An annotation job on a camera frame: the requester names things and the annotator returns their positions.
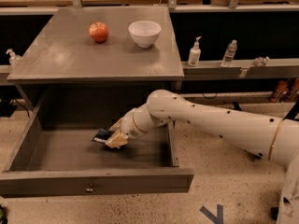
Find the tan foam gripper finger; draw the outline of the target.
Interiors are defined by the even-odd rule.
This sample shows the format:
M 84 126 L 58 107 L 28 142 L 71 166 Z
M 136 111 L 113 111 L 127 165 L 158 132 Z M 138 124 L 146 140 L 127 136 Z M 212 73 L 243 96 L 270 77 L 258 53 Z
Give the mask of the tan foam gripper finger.
M 116 123 L 114 123 L 109 130 L 112 132 L 116 132 L 121 126 L 121 120 L 118 120 Z
M 128 143 L 129 136 L 120 131 L 112 132 L 106 140 L 106 145 L 111 148 L 120 148 Z

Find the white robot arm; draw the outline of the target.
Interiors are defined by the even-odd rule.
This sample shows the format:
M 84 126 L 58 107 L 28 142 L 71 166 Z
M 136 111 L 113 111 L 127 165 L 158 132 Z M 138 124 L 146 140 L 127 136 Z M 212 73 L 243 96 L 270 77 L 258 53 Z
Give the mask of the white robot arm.
M 277 224 L 299 224 L 299 122 L 244 111 L 199 105 L 166 90 L 152 92 L 147 102 L 134 108 L 109 129 L 109 147 L 171 121 L 186 121 L 246 151 L 287 169 L 278 208 Z

